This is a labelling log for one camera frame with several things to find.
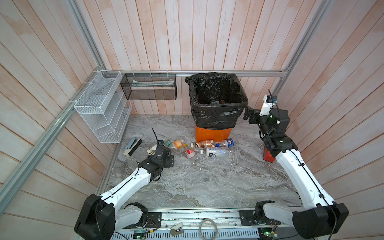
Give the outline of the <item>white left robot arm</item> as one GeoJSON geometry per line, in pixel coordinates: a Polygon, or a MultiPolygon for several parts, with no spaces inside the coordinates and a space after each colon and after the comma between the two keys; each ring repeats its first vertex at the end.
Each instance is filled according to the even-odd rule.
{"type": "Polygon", "coordinates": [[[88,196],[76,221],[74,231],[85,240],[109,240],[115,232],[132,225],[145,227],[148,208],[140,203],[122,206],[138,190],[160,179],[162,171],[174,166],[170,148],[158,145],[126,179],[111,190],[88,196]]]}

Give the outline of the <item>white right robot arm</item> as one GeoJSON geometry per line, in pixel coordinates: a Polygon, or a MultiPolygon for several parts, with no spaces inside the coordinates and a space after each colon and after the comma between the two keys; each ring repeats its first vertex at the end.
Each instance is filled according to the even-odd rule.
{"type": "Polygon", "coordinates": [[[330,240],[340,230],[349,210],[345,204],[336,203],[322,188],[294,141],[285,134],[290,121],[288,112],[273,108],[271,104],[261,110],[246,107],[244,120],[259,127],[266,149],[283,167],[301,200],[299,207],[285,207],[274,201],[258,202],[255,221],[261,225],[274,221],[287,224],[306,240],[330,240]]]}

